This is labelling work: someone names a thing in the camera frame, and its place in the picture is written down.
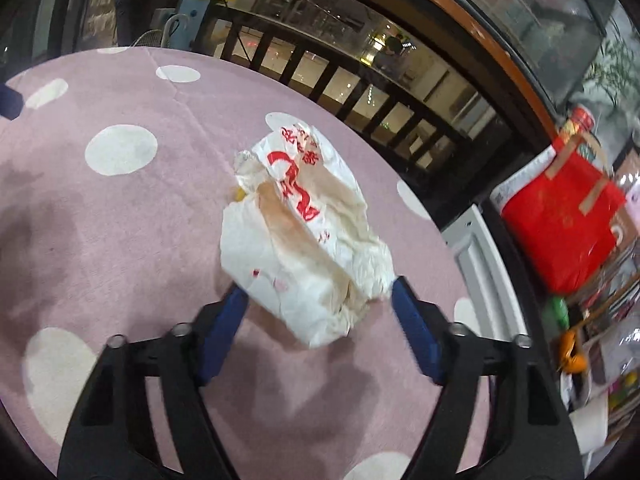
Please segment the white red paper wrapper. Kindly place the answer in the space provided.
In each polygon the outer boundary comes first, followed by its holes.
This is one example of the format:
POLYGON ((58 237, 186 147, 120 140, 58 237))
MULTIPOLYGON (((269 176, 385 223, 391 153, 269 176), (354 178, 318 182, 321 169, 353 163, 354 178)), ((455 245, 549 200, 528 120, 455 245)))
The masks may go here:
POLYGON ((269 133, 235 156, 244 196, 224 208, 221 266, 299 342, 324 347, 390 296, 392 254, 330 141, 290 114, 266 123, 269 133))

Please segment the white paper cup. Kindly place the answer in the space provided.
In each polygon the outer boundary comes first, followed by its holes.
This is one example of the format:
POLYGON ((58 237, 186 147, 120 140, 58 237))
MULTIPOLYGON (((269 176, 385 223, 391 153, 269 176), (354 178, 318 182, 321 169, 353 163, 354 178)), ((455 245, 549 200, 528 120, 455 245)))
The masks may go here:
POLYGON ((602 394, 571 412, 570 422, 580 454, 586 455, 602 448, 608 436, 608 397, 602 394))

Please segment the orange fruit peel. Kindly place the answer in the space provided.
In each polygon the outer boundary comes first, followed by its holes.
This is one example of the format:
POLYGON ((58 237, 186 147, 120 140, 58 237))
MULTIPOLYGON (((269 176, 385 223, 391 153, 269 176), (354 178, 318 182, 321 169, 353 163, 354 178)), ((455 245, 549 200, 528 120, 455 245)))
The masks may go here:
POLYGON ((558 364, 563 374, 582 374, 588 368, 588 361, 578 346, 577 333, 567 330, 558 342, 558 364))

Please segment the pink polka dot tablecloth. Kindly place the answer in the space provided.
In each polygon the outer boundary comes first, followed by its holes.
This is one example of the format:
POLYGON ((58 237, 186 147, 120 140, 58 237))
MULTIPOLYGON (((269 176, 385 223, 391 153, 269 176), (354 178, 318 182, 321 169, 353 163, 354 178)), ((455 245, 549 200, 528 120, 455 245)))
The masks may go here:
MULTIPOLYGON (((395 270, 447 314, 468 293, 424 208, 384 160, 277 81, 189 52, 103 49, 11 81, 1 125, 1 399, 47 470, 104 342, 160 336, 229 286, 219 264, 232 162, 285 120, 355 175, 395 270)), ((388 304, 309 350, 250 307, 203 399, 244 479, 398 479, 438 389, 388 304)))

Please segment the white long drawer front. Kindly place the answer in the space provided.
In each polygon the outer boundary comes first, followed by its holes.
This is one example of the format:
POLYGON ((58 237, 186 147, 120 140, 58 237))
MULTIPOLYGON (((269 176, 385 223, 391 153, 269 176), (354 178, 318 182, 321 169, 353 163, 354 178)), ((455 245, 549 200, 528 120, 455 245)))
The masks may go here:
POLYGON ((442 231, 468 293, 457 300, 454 320, 488 339, 528 334, 518 296, 498 247, 476 205, 442 231))

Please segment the red tote bag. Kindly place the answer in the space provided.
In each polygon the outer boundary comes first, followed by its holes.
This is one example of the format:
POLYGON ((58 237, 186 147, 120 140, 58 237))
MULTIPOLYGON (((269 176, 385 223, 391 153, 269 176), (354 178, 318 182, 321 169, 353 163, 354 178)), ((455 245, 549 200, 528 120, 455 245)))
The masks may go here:
POLYGON ((544 286, 567 296, 600 269, 616 247, 611 222, 624 193, 578 154, 585 136, 556 141, 554 159, 502 207, 500 216, 544 286))

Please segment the dark wooden railing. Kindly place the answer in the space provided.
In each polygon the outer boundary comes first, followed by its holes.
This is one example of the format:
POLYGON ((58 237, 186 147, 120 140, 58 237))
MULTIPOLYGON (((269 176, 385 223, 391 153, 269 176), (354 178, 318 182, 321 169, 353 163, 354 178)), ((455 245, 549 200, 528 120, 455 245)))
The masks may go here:
POLYGON ((434 56, 426 90, 309 32, 219 1, 209 3, 194 50, 268 76, 324 108, 413 180, 491 178, 512 134, 482 96, 434 56))

